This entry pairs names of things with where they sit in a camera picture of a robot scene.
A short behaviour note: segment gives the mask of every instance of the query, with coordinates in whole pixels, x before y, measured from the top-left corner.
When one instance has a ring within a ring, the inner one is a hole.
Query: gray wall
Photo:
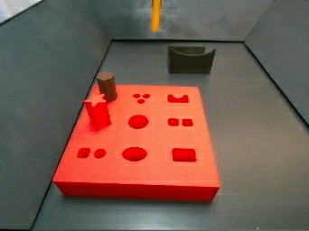
[[[31,228],[109,43],[87,0],[0,27],[0,228]]]
[[[277,0],[245,43],[309,124],[309,1]]]
[[[93,0],[113,39],[244,41],[273,0],[166,0],[153,33],[152,0]]]

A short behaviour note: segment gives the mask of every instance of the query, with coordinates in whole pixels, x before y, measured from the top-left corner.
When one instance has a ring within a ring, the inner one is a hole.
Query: rectangular hole
[[[173,151],[173,161],[174,162],[196,162],[196,150],[190,148],[174,148]]]

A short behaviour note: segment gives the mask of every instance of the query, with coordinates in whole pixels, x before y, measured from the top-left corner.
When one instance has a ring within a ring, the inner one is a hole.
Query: shape sorter
[[[61,191],[212,201],[220,178],[200,89],[118,85],[117,91],[118,99],[106,102],[95,85],[85,102],[54,177]],[[90,109],[97,106],[102,125]]]

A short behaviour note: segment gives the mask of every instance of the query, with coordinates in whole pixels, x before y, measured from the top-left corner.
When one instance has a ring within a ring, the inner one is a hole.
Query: gray floor
[[[168,45],[217,48],[213,72],[168,74]],[[309,133],[241,43],[113,42],[118,84],[198,86],[222,189],[213,203],[66,198],[53,185],[35,229],[308,229]]]

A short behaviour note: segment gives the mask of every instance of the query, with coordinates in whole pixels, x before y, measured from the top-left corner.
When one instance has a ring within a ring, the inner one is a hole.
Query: red block
[[[63,194],[213,200],[220,178],[198,88],[118,85],[109,114],[113,124],[98,130],[81,113],[54,177]]]
[[[91,124],[95,125],[97,128],[103,128],[111,125],[105,94],[93,94],[90,98],[85,100],[85,106],[90,116]]]

